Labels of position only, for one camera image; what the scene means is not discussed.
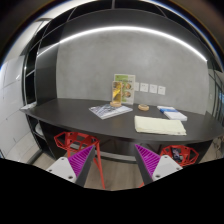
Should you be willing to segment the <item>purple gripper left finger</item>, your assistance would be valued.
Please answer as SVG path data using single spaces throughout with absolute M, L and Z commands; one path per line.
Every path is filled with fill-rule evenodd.
M 60 157 L 47 171 L 83 187 L 94 157 L 95 146 L 91 145 L 69 158 Z

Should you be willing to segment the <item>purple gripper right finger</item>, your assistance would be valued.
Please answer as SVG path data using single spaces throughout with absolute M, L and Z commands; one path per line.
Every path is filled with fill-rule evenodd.
M 160 156 L 140 145 L 135 145 L 135 158 L 144 185 L 150 184 L 182 169 L 170 156 Z

